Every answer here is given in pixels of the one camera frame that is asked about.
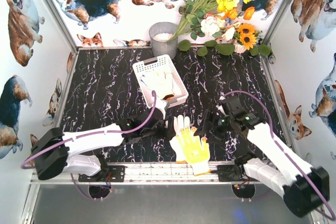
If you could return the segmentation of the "beige knit glove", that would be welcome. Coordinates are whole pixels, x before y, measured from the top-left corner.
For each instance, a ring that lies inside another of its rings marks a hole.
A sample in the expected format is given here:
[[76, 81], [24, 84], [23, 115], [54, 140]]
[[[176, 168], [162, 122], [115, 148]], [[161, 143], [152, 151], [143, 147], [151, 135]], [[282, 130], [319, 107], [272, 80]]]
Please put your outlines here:
[[155, 91], [161, 100], [174, 97], [173, 75], [165, 71], [146, 71], [141, 76], [141, 82], [151, 91]]

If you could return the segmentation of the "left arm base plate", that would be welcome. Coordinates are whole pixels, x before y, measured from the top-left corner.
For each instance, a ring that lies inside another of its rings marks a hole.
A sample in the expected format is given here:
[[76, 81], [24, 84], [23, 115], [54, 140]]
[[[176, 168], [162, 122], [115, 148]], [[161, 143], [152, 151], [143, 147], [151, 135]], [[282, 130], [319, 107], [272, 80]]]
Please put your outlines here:
[[102, 169], [100, 172], [93, 176], [80, 174], [78, 177], [79, 182], [124, 182], [125, 166], [123, 165], [108, 165], [107, 168]]

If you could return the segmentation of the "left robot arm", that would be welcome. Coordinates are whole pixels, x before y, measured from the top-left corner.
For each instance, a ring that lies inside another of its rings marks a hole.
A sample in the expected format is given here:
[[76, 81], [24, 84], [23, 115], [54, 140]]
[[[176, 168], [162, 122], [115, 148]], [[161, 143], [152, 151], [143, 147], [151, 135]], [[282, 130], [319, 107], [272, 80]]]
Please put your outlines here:
[[151, 136], [170, 140], [175, 135], [173, 121], [155, 108], [100, 129], [63, 132], [59, 127], [52, 128], [31, 148], [37, 177], [49, 180], [62, 173], [77, 173], [101, 178], [107, 166], [101, 158], [87, 156], [86, 152], [134, 144]]

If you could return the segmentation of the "white perforated storage basket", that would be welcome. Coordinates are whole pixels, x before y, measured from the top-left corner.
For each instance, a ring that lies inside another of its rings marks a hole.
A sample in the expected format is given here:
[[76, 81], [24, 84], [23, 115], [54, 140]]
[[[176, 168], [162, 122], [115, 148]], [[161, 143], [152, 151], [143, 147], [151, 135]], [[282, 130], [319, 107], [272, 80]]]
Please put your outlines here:
[[188, 91], [169, 55], [136, 62], [132, 68], [148, 108], [154, 103], [152, 91], [169, 108], [186, 102]]

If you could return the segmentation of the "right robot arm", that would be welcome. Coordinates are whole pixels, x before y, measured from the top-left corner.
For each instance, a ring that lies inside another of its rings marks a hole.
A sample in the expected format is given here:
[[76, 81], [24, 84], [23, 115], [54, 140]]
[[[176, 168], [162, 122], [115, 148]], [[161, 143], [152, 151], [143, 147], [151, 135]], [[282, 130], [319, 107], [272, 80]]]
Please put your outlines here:
[[214, 110], [205, 110], [195, 134], [210, 133], [216, 139], [224, 140], [230, 132], [243, 136], [271, 161], [266, 164], [255, 154], [246, 153], [234, 161], [239, 175], [255, 179], [270, 188], [300, 218], [328, 204], [328, 172], [299, 157], [274, 134], [271, 122], [256, 111], [244, 108], [237, 96], [225, 98]]

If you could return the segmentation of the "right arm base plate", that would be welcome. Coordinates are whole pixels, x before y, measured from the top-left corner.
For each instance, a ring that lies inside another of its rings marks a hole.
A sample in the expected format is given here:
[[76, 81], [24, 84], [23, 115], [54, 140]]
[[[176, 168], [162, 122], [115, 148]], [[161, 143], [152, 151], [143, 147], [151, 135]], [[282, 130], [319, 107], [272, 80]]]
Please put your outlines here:
[[236, 165], [217, 165], [211, 173], [216, 174], [220, 182], [243, 182], [248, 179]]

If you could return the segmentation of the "orange dotted glove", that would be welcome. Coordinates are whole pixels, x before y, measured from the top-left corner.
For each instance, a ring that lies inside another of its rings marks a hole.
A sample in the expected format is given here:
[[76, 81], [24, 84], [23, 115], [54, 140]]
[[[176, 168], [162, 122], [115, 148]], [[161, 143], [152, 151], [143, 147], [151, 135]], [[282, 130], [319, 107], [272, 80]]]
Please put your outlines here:
[[190, 127], [190, 118], [188, 116], [178, 115], [173, 118], [174, 136], [170, 140], [170, 146], [176, 154], [177, 163], [187, 163], [182, 150], [182, 134], [181, 130]]
[[206, 137], [195, 136], [195, 127], [185, 127], [181, 130], [182, 150], [187, 163], [191, 166], [194, 176], [211, 172], [208, 165], [210, 159], [209, 144]]

